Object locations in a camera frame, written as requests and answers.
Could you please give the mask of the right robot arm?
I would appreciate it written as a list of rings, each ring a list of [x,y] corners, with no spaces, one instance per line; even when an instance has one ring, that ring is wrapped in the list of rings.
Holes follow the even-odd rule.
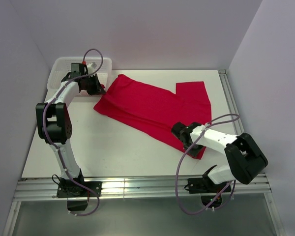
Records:
[[[233,180],[247,185],[268,165],[267,158],[248,133],[231,135],[197,122],[189,126],[178,122],[172,127],[172,133],[193,158],[209,148],[227,159],[226,165],[215,164],[196,183],[188,183],[188,188],[196,193],[218,192]]]

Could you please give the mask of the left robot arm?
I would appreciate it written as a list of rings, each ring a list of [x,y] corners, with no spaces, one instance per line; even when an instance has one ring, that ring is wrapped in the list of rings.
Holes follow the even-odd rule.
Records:
[[[68,106],[83,90],[89,95],[105,94],[97,75],[99,69],[95,63],[72,63],[71,70],[61,80],[56,93],[48,101],[38,103],[35,107],[38,135],[53,150],[60,167],[60,176],[56,183],[58,193],[63,197],[82,197],[89,194],[70,143],[73,128]]]

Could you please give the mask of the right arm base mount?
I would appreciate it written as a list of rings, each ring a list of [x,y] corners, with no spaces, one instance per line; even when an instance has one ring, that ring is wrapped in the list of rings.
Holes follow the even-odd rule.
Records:
[[[215,195],[219,193],[225,186],[227,182],[221,184],[214,184],[208,177],[197,177],[197,178],[188,178],[187,184],[184,186],[184,189],[189,192],[189,194],[208,194],[212,195],[201,197],[203,205],[209,204]],[[234,190],[231,186],[228,186],[223,193],[230,193],[229,199],[232,197]],[[210,206],[209,208],[221,207],[223,204],[222,195],[220,195]]]

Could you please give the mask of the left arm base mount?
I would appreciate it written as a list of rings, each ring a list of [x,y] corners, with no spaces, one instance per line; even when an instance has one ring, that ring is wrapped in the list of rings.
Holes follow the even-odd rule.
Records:
[[[56,197],[67,199],[68,210],[77,212],[85,211],[91,197],[100,197],[102,189],[101,181],[87,181],[83,182],[82,185],[95,193],[74,184],[69,179],[65,179],[64,183],[59,184]]]

